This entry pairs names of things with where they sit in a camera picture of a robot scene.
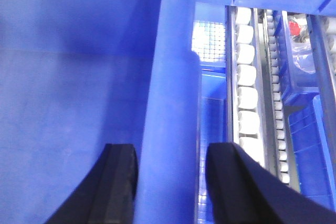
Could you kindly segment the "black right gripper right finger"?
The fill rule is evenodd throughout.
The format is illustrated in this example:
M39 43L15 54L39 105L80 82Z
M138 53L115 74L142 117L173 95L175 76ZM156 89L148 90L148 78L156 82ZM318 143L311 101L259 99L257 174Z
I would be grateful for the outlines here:
M235 143L211 143L206 184L215 223L335 223L335 212L286 186Z

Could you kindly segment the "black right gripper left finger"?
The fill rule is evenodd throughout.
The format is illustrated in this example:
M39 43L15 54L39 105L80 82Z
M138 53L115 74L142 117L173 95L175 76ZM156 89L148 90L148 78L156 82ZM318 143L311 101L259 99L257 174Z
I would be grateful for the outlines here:
M138 159L132 144L106 144L47 223L133 223Z

